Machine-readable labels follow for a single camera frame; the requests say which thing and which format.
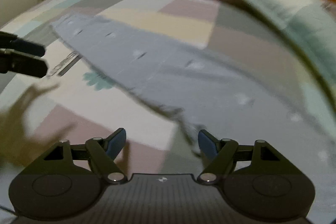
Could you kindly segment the grey patterned pyjama trousers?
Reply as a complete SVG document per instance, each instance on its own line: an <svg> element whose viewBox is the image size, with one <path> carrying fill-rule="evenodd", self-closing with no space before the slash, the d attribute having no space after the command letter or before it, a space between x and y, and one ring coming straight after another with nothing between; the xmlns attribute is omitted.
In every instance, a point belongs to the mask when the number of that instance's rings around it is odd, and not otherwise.
<svg viewBox="0 0 336 224"><path fill-rule="evenodd" d="M101 16L67 14L52 28L96 71L179 122L193 142L202 129L241 143L265 139L313 181L314 209L335 213L335 142L284 88L221 53Z"/></svg>

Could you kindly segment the patchwork pastel bed sheet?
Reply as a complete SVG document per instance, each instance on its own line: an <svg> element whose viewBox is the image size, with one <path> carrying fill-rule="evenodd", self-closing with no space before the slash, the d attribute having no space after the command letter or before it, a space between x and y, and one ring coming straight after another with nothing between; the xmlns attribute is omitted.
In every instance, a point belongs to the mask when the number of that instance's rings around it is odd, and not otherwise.
<svg viewBox="0 0 336 224"><path fill-rule="evenodd" d="M128 176L157 173L161 185L168 173L197 175L206 164L179 122L107 79L56 35L53 22L67 14L101 16L221 53L262 83L284 88L335 142L335 112L316 74L299 50L248 10L216 0L46 0L1 28L44 45L49 65L42 79L1 76L1 223L14 219L11 181L59 139L80 144L124 128L117 165ZM312 222L335 219L313 205Z"/></svg>

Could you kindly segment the checked pastel pillow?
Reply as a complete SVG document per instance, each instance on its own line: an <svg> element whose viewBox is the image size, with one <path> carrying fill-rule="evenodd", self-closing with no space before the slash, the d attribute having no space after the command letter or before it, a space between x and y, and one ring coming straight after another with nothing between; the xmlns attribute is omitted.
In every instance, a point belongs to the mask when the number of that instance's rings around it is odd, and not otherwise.
<svg viewBox="0 0 336 224"><path fill-rule="evenodd" d="M295 45L335 91L335 16L322 0L241 0Z"/></svg>

